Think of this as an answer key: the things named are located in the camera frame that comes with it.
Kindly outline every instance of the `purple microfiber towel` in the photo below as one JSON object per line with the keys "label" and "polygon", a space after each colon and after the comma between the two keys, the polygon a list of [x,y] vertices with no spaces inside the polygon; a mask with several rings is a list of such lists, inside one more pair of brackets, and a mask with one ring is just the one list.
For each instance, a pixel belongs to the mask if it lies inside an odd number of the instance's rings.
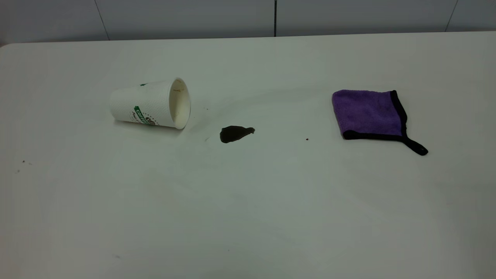
{"label": "purple microfiber towel", "polygon": [[396,90],[388,92],[340,90],[332,105],[341,134],[346,140],[395,140],[419,155],[427,149],[406,135],[406,113]]}

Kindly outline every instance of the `white table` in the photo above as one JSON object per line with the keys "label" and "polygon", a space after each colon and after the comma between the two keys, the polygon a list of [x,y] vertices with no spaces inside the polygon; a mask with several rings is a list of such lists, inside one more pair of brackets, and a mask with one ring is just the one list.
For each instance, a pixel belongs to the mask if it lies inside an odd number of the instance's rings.
{"label": "white table", "polygon": [[[495,50],[496,32],[5,46],[0,278],[494,278]],[[113,120],[114,89],[174,76],[182,132]],[[343,140],[340,89],[397,90],[429,154]],[[256,131],[221,143],[229,125]]]}

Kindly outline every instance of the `green stripe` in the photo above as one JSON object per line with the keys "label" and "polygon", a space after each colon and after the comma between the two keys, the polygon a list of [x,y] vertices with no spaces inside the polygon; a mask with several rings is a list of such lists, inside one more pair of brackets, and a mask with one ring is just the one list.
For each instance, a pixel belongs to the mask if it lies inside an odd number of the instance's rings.
{"label": "green stripe", "polygon": [[143,116],[143,114],[141,113],[141,110],[139,109],[138,106],[135,106],[134,107],[134,111],[138,114],[138,117],[139,119],[143,122],[143,124],[148,124],[148,125],[151,125],[150,123],[148,123],[148,121],[145,119],[145,117]]}

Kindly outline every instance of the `coffee spill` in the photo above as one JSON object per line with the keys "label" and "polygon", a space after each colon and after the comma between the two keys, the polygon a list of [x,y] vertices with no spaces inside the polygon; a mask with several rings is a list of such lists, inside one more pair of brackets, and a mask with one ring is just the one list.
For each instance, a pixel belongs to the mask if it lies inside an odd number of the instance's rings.
{"label": "coffee spill", "polygon": [[255,133],[253,128],[245,128],[241,126],[229,126],[222,128],[220,132],[220,141],[228,143],[242,139],[244,136]]}

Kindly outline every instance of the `white paper cup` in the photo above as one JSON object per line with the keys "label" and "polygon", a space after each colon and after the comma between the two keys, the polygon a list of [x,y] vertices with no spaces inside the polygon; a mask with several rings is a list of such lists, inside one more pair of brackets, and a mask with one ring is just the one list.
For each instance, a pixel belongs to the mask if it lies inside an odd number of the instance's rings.
{"label": "white paper cup", "polygon": [[110,112],[115,119],[147,125],[182,129],[190,108],[186,83],[178,77],[118,89],[110,97]]}

